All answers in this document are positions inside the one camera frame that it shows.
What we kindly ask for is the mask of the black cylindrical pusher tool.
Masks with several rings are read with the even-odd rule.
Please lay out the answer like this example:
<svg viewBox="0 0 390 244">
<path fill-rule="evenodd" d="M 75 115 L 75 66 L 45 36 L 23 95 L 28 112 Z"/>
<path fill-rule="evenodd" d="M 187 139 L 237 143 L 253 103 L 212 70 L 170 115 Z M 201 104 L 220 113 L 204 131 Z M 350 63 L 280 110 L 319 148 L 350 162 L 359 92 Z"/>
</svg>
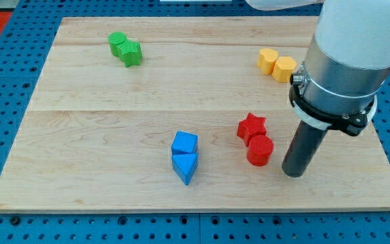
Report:
<svg viewBox="0 0 390 244">
<path fill-rule="evenodd" d="M 317 129 L 300 121 L 282 162 L 282 171 L 292 178 L 301 177 L 326 133 L 326 130 Z"/>
</svg>

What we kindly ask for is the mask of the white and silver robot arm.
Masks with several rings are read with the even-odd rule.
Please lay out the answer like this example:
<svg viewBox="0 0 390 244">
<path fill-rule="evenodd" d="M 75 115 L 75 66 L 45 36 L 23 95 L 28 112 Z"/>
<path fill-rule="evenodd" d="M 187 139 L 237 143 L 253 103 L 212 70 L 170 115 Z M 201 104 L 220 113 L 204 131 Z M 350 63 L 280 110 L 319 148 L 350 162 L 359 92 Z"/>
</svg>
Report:
<svg viewBox="0 0 390 244">
<path fill-rule="evenodd" d="M 390 0 L 325 0 L 306 56 L 290 76 L 301 122 L 282 162 L 303 175 L 327 131 L 357 136 L 377 109 L 390 73 Z"/>
</svg>

